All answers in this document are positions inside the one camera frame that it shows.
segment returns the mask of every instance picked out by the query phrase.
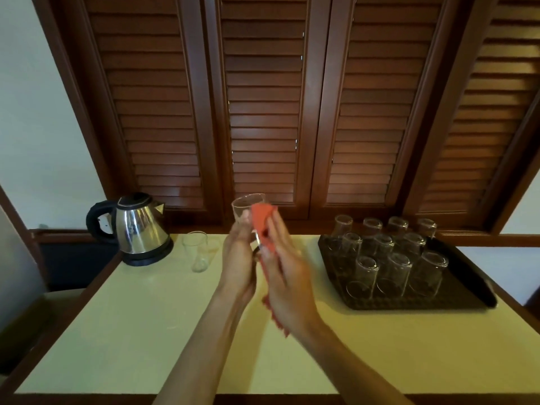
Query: table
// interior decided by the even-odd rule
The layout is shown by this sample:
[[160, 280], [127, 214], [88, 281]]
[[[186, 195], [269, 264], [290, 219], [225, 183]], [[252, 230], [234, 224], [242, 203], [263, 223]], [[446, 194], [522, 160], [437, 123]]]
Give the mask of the table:
[[[17, 388], [10, 400], [67, 403], [76, 395], [113, 403], [134, 395], [151, 403], [219, 281], [225, 236], [209, 235], [215, 256], [204, 273], [186, 267], [181, 236], [173, 235], [177, 245], [162, 261], [147, 267], [120, 263], [108, 279], [97, 279], [87, 289], [95, 294], [41, 360], [21, 365], [27, 369], [8, 384]], [[496, 309], [482, 313], [355, 312], [327, 279], [318, 236], [293, 240], [312, 267], [322, 318], [416, 403], [540, 401], [540, 334], [500, 298]], [[243, 395], [253, 403], [340, 403], [300, 344], [285, 339], [270, 321], [260, 301], [267, 286], [258, 270], [255, 297], [240, 321], [218, 394]], [[231, 398], [218, 396], [217, 402]]]

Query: wooden cabinet door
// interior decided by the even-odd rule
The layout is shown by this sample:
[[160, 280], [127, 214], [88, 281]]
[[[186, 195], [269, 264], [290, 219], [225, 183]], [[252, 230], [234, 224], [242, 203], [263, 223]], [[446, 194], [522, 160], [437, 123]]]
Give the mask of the wooden cabinet door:
[[225, 201], [308, 216], [330, 0], [205, 0]]
[[460, 0], [333, 0], [310, 216], [386, 218]]
[[405, 205], [443, 226], [487, 221], [538, 134], [540, 2], [476, 0]]
[[116, 197], [222, 219], [199, 0], [51, 0]]

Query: kettle spout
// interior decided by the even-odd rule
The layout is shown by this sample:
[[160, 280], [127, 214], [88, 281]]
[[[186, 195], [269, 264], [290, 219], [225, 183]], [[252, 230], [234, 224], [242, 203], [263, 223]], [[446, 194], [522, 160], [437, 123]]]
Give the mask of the kettle spout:
[[156, 209], [159, 213], [163, 214], [163, 208], [165, 207], [165, 204], [157, 204], [154, 206], [154, 209]]

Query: forearm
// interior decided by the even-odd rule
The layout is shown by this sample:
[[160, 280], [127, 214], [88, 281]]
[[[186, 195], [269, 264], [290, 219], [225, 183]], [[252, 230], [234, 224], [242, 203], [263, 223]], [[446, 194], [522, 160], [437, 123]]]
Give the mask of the forearm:
[[411, 404], [351, 352], [326, 324], [321, 322], [299, 340], [348, 405]]
[[213, 402], [242, 311], [239, 299], [218, 287], [155, 405]]

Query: black tray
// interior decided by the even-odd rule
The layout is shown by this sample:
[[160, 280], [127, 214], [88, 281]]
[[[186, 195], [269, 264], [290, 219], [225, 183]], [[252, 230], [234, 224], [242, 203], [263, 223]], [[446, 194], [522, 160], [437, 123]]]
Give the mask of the black tray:
[[354, 310], [465, 310], [488, 309], [497, 306], [497, 298], [482, 271], [454, 246], [449, 246], [434, 238], [428, 239], [427, 247], [445, 255], [448, 269], [435, 297], [427, 298], [415, 294], [407, 287], [400, 298], [388, 298], [377, 287], [370, 299], [355, 299], [345, 287], [351, 279], [336, 275], [334, 267], [338, 258], [328, 248], [328, 236], [319, 238], [319, 249], [325, 263], [328, 279], [337, 290], [346, 306]]

